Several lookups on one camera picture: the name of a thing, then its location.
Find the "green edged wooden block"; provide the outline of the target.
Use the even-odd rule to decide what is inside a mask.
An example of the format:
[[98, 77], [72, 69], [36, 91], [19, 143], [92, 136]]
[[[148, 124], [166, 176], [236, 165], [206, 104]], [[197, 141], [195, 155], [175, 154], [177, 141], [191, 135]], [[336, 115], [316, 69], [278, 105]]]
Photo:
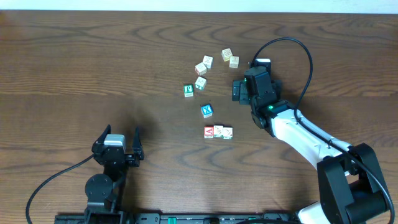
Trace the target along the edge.
[[203, 77], [198, 77], [195, 82], [195, 87], [199, 90], [204, 90], [207, 84], [207, 79]]

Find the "engraved number wooden block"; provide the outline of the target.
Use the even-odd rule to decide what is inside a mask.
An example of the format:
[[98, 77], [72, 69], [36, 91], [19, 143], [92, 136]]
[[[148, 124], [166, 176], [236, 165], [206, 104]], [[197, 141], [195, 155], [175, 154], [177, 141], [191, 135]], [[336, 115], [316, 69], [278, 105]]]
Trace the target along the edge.
[[222, 138], [223, 137], [223, 128], [222, 125], [214, 125], [213, 126], [213, 135], [215, 138]]

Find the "tan engraved wooden block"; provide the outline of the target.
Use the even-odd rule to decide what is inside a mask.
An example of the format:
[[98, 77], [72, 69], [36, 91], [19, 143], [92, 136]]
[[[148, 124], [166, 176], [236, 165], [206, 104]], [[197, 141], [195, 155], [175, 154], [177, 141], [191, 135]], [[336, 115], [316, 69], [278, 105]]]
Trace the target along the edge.
[[222, 58], [223, 58], [223, 61], [224, 61], [224, 62], [227, 62], [227, 61], [229, 61], [230, 58], [233, 56], [233, 53], [232, 53], [232, 51], [231, 51], [230, 48], [228, 48], [228, 49], [223, 49], [223, 50], [221, 51], [221, 56], [222, 56]]

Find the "blue X wooden block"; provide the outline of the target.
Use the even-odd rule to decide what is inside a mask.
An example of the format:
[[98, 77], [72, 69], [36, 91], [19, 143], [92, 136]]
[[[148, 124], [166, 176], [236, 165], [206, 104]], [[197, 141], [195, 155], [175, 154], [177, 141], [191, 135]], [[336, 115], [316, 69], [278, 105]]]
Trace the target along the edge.
[[203, 105], [200, 109], [204, 118], [209, 118], [210, 116], [213, 116], [213, 108], [210, 104]]

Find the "green letter wooden block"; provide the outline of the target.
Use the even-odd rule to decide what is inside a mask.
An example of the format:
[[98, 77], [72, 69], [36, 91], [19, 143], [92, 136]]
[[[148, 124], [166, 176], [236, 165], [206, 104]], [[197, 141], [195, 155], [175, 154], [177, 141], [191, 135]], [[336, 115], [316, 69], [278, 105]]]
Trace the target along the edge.
[[194, 95], [194, 87], [192, 84], [183, 86], [184, 97], [192, 97]]

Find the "plain engraved wooden block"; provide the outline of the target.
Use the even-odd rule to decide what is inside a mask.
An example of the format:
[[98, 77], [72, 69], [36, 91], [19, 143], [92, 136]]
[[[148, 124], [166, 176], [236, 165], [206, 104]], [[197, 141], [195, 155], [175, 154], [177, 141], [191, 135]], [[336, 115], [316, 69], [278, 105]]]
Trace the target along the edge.
[[205, 67], [207, 69], [210, 69], [212, 67], [212, 64], [213, 64], [213, 57], [205, 55], [203, 57], [203, 61], [202, 62], [203, 62], [203, 64], [205, 65]]

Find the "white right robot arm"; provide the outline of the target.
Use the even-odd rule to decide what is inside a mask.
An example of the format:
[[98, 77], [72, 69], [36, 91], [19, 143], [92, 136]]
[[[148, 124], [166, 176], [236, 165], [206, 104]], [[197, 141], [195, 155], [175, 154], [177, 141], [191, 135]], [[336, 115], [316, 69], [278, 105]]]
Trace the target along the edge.
[[327, 134], [280, 98], [281, 83], [252, 67], [232, 86], [232, 100], [251, 106], [254, 123], [286, 142], [317, 170], [319, 202], [295, 213], [300, 223], [365, 223], [394, 206], [378, 159], [367, 144], [352, 146]]

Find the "red A wooden block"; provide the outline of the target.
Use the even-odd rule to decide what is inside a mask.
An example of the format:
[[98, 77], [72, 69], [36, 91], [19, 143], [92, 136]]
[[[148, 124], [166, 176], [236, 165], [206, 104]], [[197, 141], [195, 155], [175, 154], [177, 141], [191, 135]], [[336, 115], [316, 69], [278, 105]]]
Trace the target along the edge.
[[214, 127], [213, 126], [205, 126], [203, 130], [203, 135], [205, 139], [214, 138]]

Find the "red M wooden block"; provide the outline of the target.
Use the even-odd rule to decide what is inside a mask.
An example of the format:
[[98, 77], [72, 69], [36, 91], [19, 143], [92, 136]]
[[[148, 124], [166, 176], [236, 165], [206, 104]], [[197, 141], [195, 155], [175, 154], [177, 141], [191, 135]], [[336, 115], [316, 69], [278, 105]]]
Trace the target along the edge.
[[204, 75], [204, 74], [207, 72], [207, 67], [206, 67], [206, 65], [205, 65], [203, 62], [201, 62], [201, 63], [195, 65], [195, 72], [196, 72], [199, 76]]

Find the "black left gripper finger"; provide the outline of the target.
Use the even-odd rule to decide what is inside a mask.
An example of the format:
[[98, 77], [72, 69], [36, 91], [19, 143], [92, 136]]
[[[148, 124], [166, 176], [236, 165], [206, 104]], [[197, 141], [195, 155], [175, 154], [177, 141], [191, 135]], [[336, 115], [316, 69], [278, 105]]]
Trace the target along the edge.
[[101, 149], [104, 145], [104, 141], [108, 134], [111, 133], [111, 125], [108, 124], [103, 133], [99, 136], [99, 138], [93, 143], [93, 149]]
[[137, 126], [135, 129], [134, 133], [134, 139], [133, 139], [133, 144], [132, 144], [132, 150], [134, 155], [140, 160], [144, 160], [144, 150], [141, 144], [141, 139], [140, 139], [140, 132], [139, 132], [139, 127]]

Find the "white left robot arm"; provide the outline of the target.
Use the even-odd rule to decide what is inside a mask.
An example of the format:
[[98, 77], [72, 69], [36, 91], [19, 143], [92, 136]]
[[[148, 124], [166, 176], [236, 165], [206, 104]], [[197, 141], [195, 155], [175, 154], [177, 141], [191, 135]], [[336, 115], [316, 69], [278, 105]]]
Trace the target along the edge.
[[129, 168], [140, 166], [144, 159], [139, 128], [135, 129], [130, 152], [126, 151], [126, 137], [113, 134], [110, 125], [93, 143], [91, 151], [93, 159], [103, 166], [103, 173], [86, 182], [87, 207], [92, 212], [114, 213], [120, 207]]

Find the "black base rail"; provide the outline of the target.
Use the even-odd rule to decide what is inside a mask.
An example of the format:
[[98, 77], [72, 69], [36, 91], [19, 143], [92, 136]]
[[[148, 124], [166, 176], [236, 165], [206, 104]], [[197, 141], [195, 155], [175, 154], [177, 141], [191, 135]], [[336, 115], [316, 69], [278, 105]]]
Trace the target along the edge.
[[182, 215], [159, 213], [87, 213], [85, 215], [57, 215], [55, 224], [67, 223], [115, 223], [115, 224], [234, 224], [252, 220], [254, 223], [299, 223], [299, 219], [288, 213], [264, 213], [260, 215], [207, 214]]

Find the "pale engraved wooden block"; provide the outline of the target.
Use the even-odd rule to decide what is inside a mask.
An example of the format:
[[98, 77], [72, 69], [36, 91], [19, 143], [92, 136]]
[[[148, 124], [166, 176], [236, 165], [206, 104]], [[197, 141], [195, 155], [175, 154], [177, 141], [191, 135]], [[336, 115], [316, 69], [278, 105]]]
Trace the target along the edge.
[[239, 57], [238, 56], [230, 56], [229, 68], [238, 68], [238, 67], [239, 67]]

